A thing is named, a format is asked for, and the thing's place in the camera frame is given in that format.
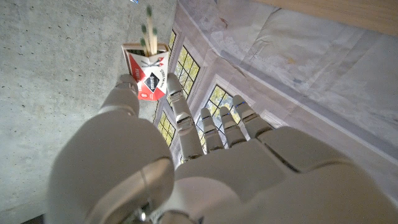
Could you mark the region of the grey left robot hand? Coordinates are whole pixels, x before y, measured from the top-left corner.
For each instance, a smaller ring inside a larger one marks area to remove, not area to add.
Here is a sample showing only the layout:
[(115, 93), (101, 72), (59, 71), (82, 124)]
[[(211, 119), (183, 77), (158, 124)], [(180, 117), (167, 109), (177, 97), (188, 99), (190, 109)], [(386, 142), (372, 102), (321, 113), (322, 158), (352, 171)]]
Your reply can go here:
[(121, 75), (100, 111), (56, 157), (47, 223), (396, 223), (397, 205), (349, 157), (290, 127), (274, 129), (234, 105), (249, 137), (227, 121), (228, 148), (188, 144), (175, 166), (141, 119), (137, 83)]

